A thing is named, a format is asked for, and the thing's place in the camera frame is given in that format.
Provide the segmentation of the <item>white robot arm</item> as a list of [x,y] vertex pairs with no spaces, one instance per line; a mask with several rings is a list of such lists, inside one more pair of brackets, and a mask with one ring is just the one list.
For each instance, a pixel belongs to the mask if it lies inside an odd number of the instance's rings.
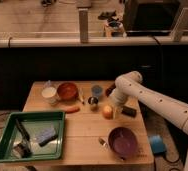
[[[144,87],[142,80],[138,71],[118,76],[109,96],[112,104],[121,107],[134,97],[188,135],[188,104]],[[188,150],[184,171],[188,171]]]

